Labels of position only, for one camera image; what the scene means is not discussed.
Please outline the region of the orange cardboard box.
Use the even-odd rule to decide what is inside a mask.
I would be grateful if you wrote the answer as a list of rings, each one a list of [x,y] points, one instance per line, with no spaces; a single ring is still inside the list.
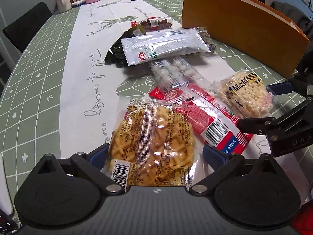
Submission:
[[[184,28],[206,27],[210,36],[288,78],[309,45],[287,16],[257,0],[183,0]]]

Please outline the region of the clear white candy packet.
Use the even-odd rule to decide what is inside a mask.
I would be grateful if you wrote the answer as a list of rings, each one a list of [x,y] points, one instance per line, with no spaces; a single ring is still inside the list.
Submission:
[[[148,65],[162,92],[168,92],[189,83],[197,83],[202,87],[209,85],[209,81],[181,57],[154,60],[148,62]]]

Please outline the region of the black chair left side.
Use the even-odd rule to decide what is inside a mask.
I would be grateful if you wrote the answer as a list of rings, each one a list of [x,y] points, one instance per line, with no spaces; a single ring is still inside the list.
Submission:
[[[7,39],[20,52],[24,52],[32,38],[52,16],[44,2],[38,3],[19,19],[6,26],[2,31]]]

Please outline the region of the white printed table runner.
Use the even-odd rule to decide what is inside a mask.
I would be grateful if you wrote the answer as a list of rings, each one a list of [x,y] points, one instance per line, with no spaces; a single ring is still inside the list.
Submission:
[[[101,0],[79,8],[67,50],[60,94],[59,136],[62,158],[89,152],[111,139],[120,84],[148,74],[137,65],[126,72],[104,61],[108,49],[132,21],[171,16],[179,29],[181,4],[166,0]]]

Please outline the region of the red wafer snack packet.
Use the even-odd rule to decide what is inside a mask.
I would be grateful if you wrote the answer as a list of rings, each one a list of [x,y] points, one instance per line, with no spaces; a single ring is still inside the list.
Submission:
[[[151,98],[174,104],[192,125],[194,132],[205,142],[225,154],[241,154],[253,134],[242,133],[237,127],[239,117],[224,103],[207,93],[196,83],[163,92],[155,87]]]

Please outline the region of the brown biscuit snack packet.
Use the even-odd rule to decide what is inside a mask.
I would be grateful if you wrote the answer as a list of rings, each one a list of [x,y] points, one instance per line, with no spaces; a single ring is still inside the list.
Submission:
[[[210,52],[215,52],[216,51],[216,46],[213,43],[213,40],[212,40],[211,36],[209,35],[209,33],[207,31],[207,28],[205,28],[205,27],[196,27],[196,30],[199,33],[199,35],[202,38],[202,40],[207,45],[207,47],[210,50]]]

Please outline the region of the small red-capped candy bottle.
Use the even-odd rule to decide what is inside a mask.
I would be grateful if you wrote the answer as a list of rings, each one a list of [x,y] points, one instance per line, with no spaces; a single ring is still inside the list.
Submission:
[[[133,21],[131,23],[132,27],[135,27],[136,25],[141,25],[145,30],[148,31],[163,30],[172,27],[173,19],[171,17],[150,17],[142,21]]]

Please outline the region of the puffed rice snack packet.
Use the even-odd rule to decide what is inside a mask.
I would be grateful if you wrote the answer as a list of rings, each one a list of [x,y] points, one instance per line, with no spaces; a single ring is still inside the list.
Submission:
[[[252,70],[241,69],[227,78],[214,82],[212,91],[241,118],[263,118],[278,102],[276,94]]]

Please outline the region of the black dark snack packet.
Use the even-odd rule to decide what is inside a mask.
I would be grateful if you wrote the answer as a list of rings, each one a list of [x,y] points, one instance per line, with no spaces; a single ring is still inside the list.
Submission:
[[[124,54],[121,40],[126,38],[132,38],[135,36],[141,36],[146,34],[144,28],[140,25],[136,25],[128,30],[126,30],[121,37],[110,47],[104,62],[106,64],[116,64],[117,67],[128,67],[128,63]]]

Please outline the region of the yellow cracker snack packet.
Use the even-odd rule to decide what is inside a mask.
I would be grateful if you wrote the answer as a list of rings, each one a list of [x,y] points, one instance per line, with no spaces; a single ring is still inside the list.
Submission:
[[[196,139],[192,125],[172,103],[120,100],[104,174],[130,186],[190,188]]]

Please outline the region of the silver white snack packet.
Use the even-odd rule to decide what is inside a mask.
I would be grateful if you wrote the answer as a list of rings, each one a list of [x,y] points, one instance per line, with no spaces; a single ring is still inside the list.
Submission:
[[[128,66],[213,51],[213,46],[202,38],[196,28],[160,30],[141,36],[122,38],[121,45]]]

